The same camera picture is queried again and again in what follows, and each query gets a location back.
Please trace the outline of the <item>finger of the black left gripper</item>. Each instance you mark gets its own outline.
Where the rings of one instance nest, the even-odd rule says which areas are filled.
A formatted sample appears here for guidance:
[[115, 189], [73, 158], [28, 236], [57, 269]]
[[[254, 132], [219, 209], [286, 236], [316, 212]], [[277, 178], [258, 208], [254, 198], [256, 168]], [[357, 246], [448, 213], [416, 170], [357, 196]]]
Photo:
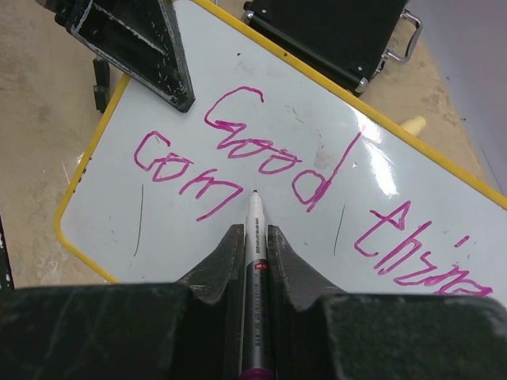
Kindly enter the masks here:
[[54, 1], [53, 13], [76, 40], [179, 112], [195, 95], [171, 1]]

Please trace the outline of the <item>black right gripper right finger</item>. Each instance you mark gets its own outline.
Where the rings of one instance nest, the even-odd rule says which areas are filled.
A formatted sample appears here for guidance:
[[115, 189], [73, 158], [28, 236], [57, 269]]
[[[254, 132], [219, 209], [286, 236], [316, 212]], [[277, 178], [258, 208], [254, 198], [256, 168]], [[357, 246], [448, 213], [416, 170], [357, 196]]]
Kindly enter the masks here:
[[348, 293], [267, 229], [280, 379], [503, 379], [506, 311], [490, 298]]

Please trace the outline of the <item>yellow framed whiteboard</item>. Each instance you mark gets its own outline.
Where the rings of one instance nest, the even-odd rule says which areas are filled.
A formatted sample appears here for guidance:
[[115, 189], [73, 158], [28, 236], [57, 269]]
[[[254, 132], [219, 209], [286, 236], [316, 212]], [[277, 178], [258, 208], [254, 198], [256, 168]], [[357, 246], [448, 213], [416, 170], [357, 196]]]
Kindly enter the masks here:
[[123, 78], [55, 217], [110, 282], [181, 278], [232, 224], [349, 292], [506, 300], [506, 199], [206, 1], [176, 1], [195, 101]]

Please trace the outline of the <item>white marker pen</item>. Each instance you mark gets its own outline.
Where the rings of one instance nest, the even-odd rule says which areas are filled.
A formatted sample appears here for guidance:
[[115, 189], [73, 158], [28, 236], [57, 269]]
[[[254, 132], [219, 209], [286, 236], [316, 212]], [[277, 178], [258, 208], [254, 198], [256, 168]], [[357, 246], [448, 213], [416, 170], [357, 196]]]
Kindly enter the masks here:
[[258, 191], [253, 191], [245, 224], [244, 287], [238, 377], [275, 379], [269, 307], [269, 262], [265, 215]]

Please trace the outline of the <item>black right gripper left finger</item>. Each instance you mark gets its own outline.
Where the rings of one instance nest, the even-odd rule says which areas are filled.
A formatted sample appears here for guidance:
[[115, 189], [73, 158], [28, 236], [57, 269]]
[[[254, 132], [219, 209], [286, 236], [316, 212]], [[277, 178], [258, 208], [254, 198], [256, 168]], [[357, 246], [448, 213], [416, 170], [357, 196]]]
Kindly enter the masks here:
[[1, 296], [4, 379], [235, 379], [244, 228], [174, 283]]

